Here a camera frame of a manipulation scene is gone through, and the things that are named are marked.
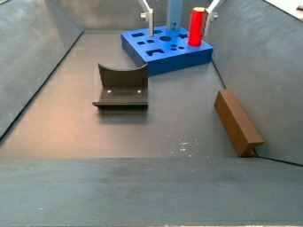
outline blue block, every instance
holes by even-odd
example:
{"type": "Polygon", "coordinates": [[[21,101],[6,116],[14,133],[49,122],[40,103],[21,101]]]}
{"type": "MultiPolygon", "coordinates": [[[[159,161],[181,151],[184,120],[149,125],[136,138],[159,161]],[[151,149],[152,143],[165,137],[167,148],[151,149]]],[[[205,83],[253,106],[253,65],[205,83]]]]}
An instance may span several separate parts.
{"type": "Polygon", "coordinates": [[[165,26],[153,29],[149,37],[148,28],[120,34],[121,47],[128,52],[137,67],[148,63],[148,76],[209,63],[213,47],[207,43],[192,47],[188,31],[184,28],[168,31],[165,26]]]}

